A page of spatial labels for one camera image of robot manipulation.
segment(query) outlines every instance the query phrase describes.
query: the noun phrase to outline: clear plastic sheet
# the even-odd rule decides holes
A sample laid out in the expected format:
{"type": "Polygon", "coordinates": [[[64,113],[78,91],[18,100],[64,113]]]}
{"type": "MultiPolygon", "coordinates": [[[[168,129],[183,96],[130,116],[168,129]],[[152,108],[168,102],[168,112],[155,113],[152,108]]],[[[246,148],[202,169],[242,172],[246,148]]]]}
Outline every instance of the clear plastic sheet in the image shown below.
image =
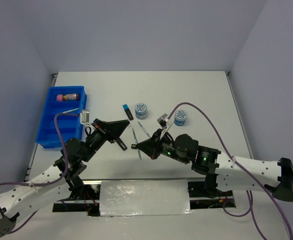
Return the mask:
{"type": "Polygon", "coordinates": [[[152,216],[189,214],[186,180],[103,181],[101,216],[152,216]]]}

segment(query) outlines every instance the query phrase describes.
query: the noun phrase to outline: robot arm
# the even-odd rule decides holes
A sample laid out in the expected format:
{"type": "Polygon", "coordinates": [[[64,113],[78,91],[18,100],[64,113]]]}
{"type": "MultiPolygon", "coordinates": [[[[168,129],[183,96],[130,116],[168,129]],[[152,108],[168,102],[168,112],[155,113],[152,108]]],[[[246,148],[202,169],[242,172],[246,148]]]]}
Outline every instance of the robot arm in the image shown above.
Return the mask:
{"type": "Polygon", "coordinates": [[[95,130],[87,132],[85,141],[71,138],[65,143],[68,166],[67,174],[60,181],[45,186],[58,179],[66,168],[64,152],[46,171],[27,182],[27,186],[18,186],[8,192],[0,194],[0,238],[9,234],[17,223],[25,217],[48,204],[69,197],[76,199],[82,196],[84,184],[79,174],[86,169],[84,162],[88,162],[94,154],[109,141],[119,142],[120,135],[129,125],[128,120],[105,122],[95,119],[91,127],[95,130]]]}
{"type": "Polygon", "coordinates": [[[150,139],[132,144],[131,148],[144,152],[153,160],[165,155],[183,164],[192,163],[191,169],[205,176],[204,186],[211,192],[262,191],[262,188],[234,163],[236,159],[263,183],[274,198],[293,202],[293,165],[290,159],[260,161],[238,156],[231,159],[218,149],[200,146],[197,140],[187,134],[179,135],[173,140],[167,131],[163,134],[166,129],[158,129],[150,139]]]}

